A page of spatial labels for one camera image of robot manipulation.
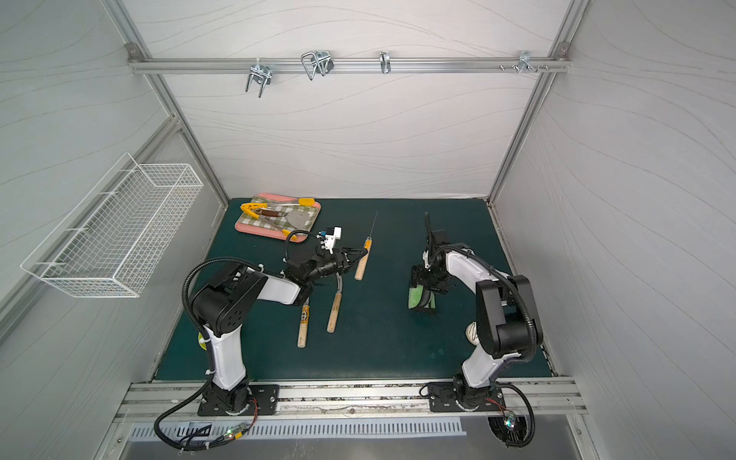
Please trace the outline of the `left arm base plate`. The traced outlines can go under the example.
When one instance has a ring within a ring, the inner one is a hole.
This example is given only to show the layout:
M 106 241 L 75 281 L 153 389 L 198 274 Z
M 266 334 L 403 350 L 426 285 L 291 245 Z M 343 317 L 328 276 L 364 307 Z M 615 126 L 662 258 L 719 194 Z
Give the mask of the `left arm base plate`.
M 240 384 L 224 390 L 214 383 L 202 392 L 197 409 L 200 417 L 270 416 L 276 412 L 280 386 L 277 384 Z

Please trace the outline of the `green and black rag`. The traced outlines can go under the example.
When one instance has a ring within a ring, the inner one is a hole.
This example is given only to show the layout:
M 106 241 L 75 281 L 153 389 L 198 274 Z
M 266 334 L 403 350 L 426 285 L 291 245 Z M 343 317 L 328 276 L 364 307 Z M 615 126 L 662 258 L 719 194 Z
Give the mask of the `green and black rag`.
M 410 287 L 408 291 L 408 308 L 412 312 L 434 314 L 436 312 L 434 292 L 422 285 Z

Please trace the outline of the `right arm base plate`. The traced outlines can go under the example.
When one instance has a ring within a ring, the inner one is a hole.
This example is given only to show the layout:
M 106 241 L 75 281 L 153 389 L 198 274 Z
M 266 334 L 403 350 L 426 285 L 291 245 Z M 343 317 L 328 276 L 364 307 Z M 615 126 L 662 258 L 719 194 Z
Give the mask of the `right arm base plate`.
M 506 410 L 502 391 L 494 386 L 473 388 L 460 381 L 431 381 L 419 390 L 432 413 L 498 412 Z

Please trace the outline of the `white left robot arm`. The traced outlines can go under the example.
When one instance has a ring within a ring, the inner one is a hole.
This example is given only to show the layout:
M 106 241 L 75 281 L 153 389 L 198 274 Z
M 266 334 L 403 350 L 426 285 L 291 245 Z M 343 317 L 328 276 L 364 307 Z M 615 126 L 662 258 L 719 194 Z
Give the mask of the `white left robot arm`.
M 235 257 L 193 268 L 184 280 L 181 302 L 204 340 L 211 384 L 228 392 L 246 382 L 241 328 L 257 302 L 302 306 L 316 281 L 349 272 L 366 254 L 362 248 L 286 253 L 282 274 Z

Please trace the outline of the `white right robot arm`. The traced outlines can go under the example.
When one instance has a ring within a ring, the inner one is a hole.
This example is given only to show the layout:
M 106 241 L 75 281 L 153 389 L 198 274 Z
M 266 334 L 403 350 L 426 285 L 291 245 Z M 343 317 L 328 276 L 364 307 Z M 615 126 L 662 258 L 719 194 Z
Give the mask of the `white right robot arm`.
M 531 283 L 494 268 L 465 243 L 451 243 L 446 232 L 432 228 L 429 214 L 424 222 L 427 246 L 410 272 L 408 308 L 431 310 L 434 297 L 447 293 L 454 280 L 468 288 L 475 296 L 477 345 L 461 366 L 461 381 L 487 387 L 510 364 L 534 360 L 544 340 Z

